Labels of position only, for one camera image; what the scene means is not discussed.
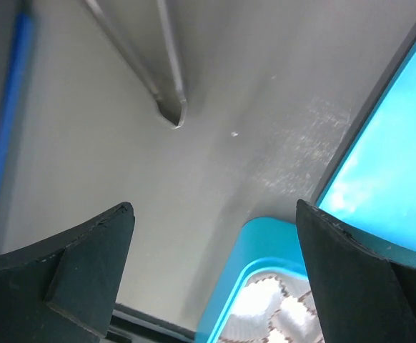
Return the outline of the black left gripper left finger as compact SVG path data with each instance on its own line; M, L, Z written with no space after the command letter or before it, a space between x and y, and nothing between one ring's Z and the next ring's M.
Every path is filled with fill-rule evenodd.
M122 202L0 255L0 342L100 342L109 331L134 231Z

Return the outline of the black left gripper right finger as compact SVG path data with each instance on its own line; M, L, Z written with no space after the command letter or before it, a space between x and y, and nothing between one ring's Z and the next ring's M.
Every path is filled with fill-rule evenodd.
M301 199L296 225L326 342L416 342L416 252Z

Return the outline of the metal serving tongs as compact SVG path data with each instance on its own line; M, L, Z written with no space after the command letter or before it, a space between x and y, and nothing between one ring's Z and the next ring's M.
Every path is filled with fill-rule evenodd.
M167 1L83 1L172 128L187 113L183 71Z

